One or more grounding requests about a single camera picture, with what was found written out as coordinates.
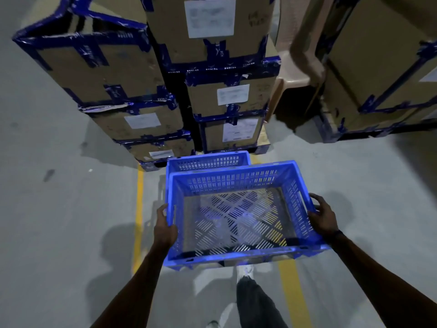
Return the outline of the large cardboard box blue tape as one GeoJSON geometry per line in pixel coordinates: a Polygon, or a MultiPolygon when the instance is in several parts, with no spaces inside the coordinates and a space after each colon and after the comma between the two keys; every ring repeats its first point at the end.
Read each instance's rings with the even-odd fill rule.
{"type": "Polygon", "coordinates": [[[12,40],[80,107],[165,100],[149,0],[37,0],[12,40]]]}

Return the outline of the small cardboard box blue tape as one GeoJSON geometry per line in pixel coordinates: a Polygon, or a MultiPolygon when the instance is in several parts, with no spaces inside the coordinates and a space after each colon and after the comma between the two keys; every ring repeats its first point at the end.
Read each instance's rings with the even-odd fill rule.
{"type": "Polygon", "coordinates": [[[195,154],[194,141],[191,133],[181,130],[172,134],[157,136],[150,139],[120,141],[123,148],[134,157],[146,171],[156,165],[162,165],[170,158],[180,158],[195,154]]]}

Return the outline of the person's left hand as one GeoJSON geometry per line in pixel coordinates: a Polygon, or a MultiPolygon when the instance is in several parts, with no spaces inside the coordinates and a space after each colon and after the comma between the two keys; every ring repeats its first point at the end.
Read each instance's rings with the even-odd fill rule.
{"type": "Polygon", "coordinates": [[[176,225],[169,225],[167,220],[156,220],[152,250],[168,253],[178,237],[176,225]]]}

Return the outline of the cardboard box small white label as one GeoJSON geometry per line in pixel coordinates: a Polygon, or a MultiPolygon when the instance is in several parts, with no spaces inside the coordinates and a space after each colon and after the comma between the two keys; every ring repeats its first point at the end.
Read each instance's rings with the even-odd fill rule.
{"type": "Polygon", "coordinates": [[[270,56],[247,68],[187,74],[185,84],[195,119],[265,110],[280,68],[280,57],[270,56]]]}

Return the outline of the wide cardboard box blue tape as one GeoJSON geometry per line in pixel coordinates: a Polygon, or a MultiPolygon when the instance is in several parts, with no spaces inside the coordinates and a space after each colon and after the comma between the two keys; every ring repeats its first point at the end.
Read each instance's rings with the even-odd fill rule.
{"type": "Polygon", "coordinates": [[[318,95],[320,112],[314,117],[315,125],[323,143],[332,143],[333,134],[343,131],[361,131],[375,127],[388,128],[396,123],[418,124],[427,119],[437,118],[437,95],[429,101],[416,105],[402,103],[391,108],[370,113],[360,113],[352,93],[342,77],[332,65],[326,68],[325,82],[318,95]]]}

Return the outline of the black pallet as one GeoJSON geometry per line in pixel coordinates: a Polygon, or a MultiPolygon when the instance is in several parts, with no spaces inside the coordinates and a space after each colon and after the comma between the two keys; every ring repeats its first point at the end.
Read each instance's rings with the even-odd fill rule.
{"type": "Polygon", "coordinates": [[[388,128],[376,129],[375,127],[361,131],[343,131],[333,134],[331,142],[362,139],[362,138],[380,138],[390,134],[408,133],[408,132],[423,132],[437,129],[437,118],[427,119],[414,125],[406,123],[396,123],[388,128]]]}

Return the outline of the blue perforated plastic crate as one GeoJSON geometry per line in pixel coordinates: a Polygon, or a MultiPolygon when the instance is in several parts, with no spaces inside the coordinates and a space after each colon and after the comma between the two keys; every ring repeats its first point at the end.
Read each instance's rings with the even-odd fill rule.
{"type": "Polygon", "coordinates": [[[178,237],[164,266],[237,266],[312,257],[330,249],[296,161],[172,173],[167,221],[178,237]]]}
{"type": "Polygon", "coordinates": [[[200,154],[184,157],[172,157],[167,160],[166,176],[175,172],[198,171],[223,167],[251,165],[248,151],[230,151],[214,154],[200,154]]]}

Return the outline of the cardboard box torn blue tape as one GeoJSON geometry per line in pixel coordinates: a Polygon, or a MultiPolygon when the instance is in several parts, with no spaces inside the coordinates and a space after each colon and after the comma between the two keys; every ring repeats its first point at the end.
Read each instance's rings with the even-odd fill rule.
{"type": "Polygon", "coordinates": [[[112,140],[133,141],[170,135],[183,129],[174,95],[146,102],[80,107],[112,140]]]}

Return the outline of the person's right hand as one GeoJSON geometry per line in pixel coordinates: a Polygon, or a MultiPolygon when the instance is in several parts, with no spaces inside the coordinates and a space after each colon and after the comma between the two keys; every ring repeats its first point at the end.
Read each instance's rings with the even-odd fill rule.
{"type": "Polygon", "coordinates": [[[336,214],[326,201],[324,210],[309,210],[307,212],[307,215],[313,229],[319,235],[321,235],[325,239],[325,241],[328,235],[336,230],[339,230],[336,220],[336,214]]]}

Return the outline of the cardboard box large white label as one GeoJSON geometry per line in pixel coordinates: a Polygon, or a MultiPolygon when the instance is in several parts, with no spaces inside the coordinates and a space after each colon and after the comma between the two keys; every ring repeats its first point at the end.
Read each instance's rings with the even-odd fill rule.
{"type": "Polygon", "coordinates": [[[234,69],[265,57],[275,0],[141,0],[167,72],[234,69]]]}

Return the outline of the tall cardboard box blue tape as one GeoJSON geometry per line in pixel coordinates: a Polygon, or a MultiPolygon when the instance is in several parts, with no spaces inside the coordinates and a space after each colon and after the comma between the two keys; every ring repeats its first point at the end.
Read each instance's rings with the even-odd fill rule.
{"type": "Polygon", "coordinates": [[[360,114],[437,104],[437,0],[340,0],[327,68],[360,114]]]}

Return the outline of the person's right forearm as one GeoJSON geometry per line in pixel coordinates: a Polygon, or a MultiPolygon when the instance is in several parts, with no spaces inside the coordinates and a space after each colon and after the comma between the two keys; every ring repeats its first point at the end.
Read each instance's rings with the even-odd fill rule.
{"type": "Polygon", "coordinates": [[[348,237],[328,244],[356,279],[386,328],[437,328],[437,303],[384,268],[348,237]]]}

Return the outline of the wooden pallet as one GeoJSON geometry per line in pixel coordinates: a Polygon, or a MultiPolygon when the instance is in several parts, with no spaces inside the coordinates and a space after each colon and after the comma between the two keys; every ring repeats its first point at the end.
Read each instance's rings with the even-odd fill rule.
{"type": "Polygon", "coordinates": [[[262,125],[261,131],[259,133],[259,137],[257,140],[256,145],[248,149],[248,152],[250,154],[254,155],[262,155],[266,154],[268,150],[270,149],[271,143],[267,136],[267,132],[265,129],[265,125],[262,125]]]}

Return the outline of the cardboard box printed white label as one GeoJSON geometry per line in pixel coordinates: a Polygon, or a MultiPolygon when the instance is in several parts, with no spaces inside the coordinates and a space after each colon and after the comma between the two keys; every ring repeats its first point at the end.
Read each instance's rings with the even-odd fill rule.
{"type": "Polygon", "coordinates": [[[266,111],[220,115],[197,121],[204,153],[233,151],[257,144],[266,111]]]}

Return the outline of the person's left forearm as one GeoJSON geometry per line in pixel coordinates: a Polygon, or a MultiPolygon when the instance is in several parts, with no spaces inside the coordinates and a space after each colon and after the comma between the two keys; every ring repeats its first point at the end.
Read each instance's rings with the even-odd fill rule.
{"type": "Polygon", "coordinates": [[[146,328],[153,295],[170,243],[155,242],[129,282],[90,328],[146,328]]]}

